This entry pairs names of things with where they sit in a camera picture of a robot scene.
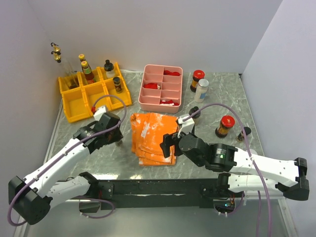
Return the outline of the brown spice jar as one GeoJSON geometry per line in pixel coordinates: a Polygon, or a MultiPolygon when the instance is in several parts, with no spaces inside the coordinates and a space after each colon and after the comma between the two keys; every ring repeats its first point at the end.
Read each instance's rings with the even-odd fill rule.
{"type": "Polygon", "coordinates": [[[189,115],[193,115],[192,119],[194,120],[195,125],[198,125],[201,116],[201,111],[199,110],[199,107],[194,106],[193,108],[191,108],[189,111],[189,115]]]}

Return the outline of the dark spice shaker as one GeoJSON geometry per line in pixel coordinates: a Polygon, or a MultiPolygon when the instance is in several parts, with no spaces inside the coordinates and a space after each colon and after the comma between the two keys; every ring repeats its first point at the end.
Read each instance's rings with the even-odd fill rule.
{"type": "Polygon", "coordinates": [[[119,77],[114,77],[113,78],[113,83],[115,86],[116,93],[122,93],[122,87],[120,83],[120,78],[119,77]]]}

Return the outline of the sauce bottle green label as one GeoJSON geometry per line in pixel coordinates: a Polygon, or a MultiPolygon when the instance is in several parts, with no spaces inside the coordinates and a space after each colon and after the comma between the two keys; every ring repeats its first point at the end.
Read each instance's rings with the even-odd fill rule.
{"type": "Polygon", "coordinates": [[[95,75],[92,72],[92,69],[87,61],[81,62],[81,68],[82,68],[82,71],[84,73],[84,76],[85,76],[87,83],[88,84],[95,83],[96,82],[95,75]]]}

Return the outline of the white bottle black cap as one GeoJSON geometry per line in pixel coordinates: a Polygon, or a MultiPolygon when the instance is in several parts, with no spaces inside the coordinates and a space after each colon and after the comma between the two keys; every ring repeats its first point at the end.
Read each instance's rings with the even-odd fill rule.
{"type": "Polygon", "coordinates": [[[114,70],[114,65],[108,59],[105,60],[104,70],[105,70],[105,73],[106,73],[106,77],[108,79],[114,78],[116,76],[116,73],[115,73],[115,70],[114,70]]]}

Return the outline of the sauce bottle yellow cap back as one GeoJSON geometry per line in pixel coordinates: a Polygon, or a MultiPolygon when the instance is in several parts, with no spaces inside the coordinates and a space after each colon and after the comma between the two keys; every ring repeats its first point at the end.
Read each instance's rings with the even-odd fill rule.
{"type": "Polygon", "coordinates": [[[84,54],[80,54],[80,55],[78,56],[78,58],[79,58],[79,60],[80,60],[81,62],[83,62],[83,61],[85,61],[85,60],[86,60],[86,58],[85,58],[85,55],[84,55],[84,54]]]}

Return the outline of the dark spice jar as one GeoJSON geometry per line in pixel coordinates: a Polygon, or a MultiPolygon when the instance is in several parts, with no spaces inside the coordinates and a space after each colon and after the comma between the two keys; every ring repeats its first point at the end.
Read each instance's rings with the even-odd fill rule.
{"type": "Polygon", "coordinates": [[[116,146],[120,146],[120,145],[123,144],[123,142],[122,142],[122,140],[120,139],[119,141],[116,141],[115,144],[116,144],[116,146]]]}

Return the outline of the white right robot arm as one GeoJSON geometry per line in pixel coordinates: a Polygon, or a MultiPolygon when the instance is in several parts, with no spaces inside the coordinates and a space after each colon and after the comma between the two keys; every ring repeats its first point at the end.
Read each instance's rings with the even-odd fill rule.
{"type": "Polygon", "coordinates": [[[304,158],[279,160],[249,154],[240,148],[222,143],[206,143],[193,133],[165,134],[160,143],[163,156],[184,155],[196,166],[219,173],[216,191],[227,197],[245,191],[277,192],[285,198],[306,201],[310,187],[307,161],[304,158]]]}

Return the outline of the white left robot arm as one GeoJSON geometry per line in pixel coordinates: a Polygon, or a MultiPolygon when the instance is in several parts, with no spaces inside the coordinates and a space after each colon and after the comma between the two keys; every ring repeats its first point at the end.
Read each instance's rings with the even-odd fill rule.
{"type": "Polygon", "coordinates": [[[115,209],[112,202],[101,198],[99,180],[89,172],[59,183],[59,177],[80,160],[91,155],[105,145],[123,138],[120,125],[124,118],[110,113],[97,112],[94,121],[79,128],[68,143],[49,161],[24,178],[15,176],[8,184],[8,222],[18,226],[11,219],[15,210],[25,223],[34,225],[48,212],[72,198],[79,197],[94,202],[104,202],[115,209]]]}

